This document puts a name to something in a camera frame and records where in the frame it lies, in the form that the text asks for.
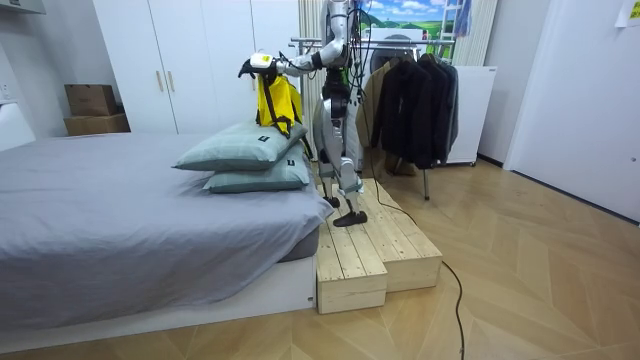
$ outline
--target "yellow bag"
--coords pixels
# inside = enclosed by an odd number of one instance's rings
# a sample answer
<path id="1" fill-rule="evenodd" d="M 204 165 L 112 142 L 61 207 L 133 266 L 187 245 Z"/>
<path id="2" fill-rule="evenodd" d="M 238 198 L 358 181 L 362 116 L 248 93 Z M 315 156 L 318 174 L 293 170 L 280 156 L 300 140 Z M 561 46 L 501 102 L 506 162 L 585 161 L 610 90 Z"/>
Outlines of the yellow bag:
<path id="1" fill-rule="evenodd" d="M 258 76 L 258 125 L 275 126 L 288 139 L 295 123 L 302 123 L 300 109 L 300 94 L 285 76 L 278 75 L 273 82 Z"/>

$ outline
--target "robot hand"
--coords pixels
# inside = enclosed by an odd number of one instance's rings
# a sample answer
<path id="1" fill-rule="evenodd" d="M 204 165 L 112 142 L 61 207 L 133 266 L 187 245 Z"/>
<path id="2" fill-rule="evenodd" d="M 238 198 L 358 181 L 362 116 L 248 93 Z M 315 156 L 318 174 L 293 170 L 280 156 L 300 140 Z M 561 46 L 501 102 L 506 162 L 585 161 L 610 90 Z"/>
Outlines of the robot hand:
<path id="1" fill-rule="evenodd" d="M 238 77 L 243 74 L 249 74 L 252 78 L 256 78 L 255 74 L 262 74 L 267 77 L 275 77 L 278 74 L 277 62 L 273 56 L 255 53 L 242 64 Z"/>

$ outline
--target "herringbone floor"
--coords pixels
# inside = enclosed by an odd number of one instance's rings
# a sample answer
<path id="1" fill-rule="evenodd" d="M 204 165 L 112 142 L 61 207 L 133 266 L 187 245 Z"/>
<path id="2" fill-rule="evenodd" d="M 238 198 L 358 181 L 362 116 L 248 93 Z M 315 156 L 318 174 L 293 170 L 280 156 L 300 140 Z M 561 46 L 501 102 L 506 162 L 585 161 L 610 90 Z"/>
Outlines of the herringbone floor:
<path id="1" fill-rule="evenodd" d="M 640 229 L 480 162 L 380 181 L 457 271 L 467 360 L 640 359 Z M 458 288 L 37 350 L 31 359 L 458 359 Z"/>

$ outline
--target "pillow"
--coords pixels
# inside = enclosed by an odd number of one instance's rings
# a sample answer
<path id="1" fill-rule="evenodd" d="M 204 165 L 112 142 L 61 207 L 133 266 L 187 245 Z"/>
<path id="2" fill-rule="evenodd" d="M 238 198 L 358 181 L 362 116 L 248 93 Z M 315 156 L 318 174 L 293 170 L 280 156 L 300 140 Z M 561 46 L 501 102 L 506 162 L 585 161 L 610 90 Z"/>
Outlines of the pillow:
<path id="1" fill-rule="evenodd" d="M 287 139 L 273 126 L 237 124 L 191 148 L 174 167 L 197 171 L 268 169 L 306 133 L 303 125 L 296 124 Z"/>
<path id="2" fill-rule="evenodd" d="M 309 169 L 304 157 L 304 147 L 298 142 L 272 168 L 216 172 L 204 189 L 212 193 L 300 189 L 309 184 Z"/>

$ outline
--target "cardboard box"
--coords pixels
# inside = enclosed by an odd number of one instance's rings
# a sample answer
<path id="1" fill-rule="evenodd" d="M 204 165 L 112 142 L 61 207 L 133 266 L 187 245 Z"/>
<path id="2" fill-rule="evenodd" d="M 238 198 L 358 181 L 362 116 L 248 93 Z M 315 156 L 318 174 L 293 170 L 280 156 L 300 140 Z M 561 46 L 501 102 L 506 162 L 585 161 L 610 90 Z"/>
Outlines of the cardboard box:
<path id="1" fill-rule="evenodd" d="M 64 119 L 69 136 L 130 132 L 125 114 L 110 116 L 73 116 Z"/>
<path id="2" fill-rule="evenodd" d="M 107 116 L 117 113 L 111 85 L 68 84 L 64 86 L 71 115 Z"/>

